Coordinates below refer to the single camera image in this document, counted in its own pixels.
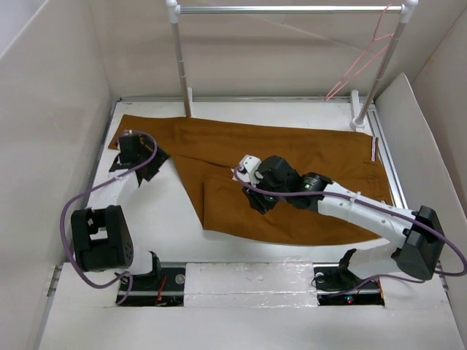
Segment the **brown trousers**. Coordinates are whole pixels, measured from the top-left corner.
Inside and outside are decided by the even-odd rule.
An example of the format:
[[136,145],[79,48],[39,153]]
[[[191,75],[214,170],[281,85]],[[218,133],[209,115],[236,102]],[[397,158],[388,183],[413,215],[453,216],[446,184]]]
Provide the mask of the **brown trousers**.
[[132,115],[118,130],[148,133],[170,156],[205,230],[304,246],[375,239],[316,212],[323,191],[303,183],[310,173],[392,203],[378,141],[364,133]]

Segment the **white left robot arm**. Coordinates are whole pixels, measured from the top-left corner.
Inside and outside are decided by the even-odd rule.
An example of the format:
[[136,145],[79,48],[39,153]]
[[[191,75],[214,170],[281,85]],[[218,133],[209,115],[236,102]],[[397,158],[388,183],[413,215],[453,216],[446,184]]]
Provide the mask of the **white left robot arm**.
[[147,133],[120,134],[117,149],[107,180],[90,189],[88,207],[71,215],[72,263],[81,275],[130,268],[134,244],[123,204],[169,159]]

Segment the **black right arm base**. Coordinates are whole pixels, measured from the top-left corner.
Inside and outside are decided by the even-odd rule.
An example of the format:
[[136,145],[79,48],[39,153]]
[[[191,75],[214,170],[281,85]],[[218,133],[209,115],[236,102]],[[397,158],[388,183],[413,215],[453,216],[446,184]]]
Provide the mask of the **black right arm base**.
[[347,251],[337,264],[313,265],[311,286],[317,290],[318,306],[384,306],[378,281],[358,278],[348,270],[351,256],[356,249]]

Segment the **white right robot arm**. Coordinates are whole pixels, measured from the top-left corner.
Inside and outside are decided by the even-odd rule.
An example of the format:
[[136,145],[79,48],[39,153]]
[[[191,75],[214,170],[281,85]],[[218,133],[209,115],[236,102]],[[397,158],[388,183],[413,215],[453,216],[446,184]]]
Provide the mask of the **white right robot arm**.
[[245,155],[233,175],[243,186],[251,208],[261,214],[286,202],[363,228],[386,244],[351,249],[339,262],[337,278],[354,287],[375,275],[404,273],[413,279],[433,278],[444,246],[436,212],[426,206],[416,211],[400,209],[353,192],[315,172],[300,175],[282,157],[260,160]]

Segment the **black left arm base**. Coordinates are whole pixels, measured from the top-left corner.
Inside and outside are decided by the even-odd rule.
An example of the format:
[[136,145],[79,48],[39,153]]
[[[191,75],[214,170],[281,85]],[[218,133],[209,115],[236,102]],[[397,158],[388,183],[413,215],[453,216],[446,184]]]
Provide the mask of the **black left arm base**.
[[150,254],[151,271],[133,275],[132,287],[129,287],[128,281],[122,281],[117,292],[117,305],[159,308],[184,306],[187,264],[161,262],[156,253]]

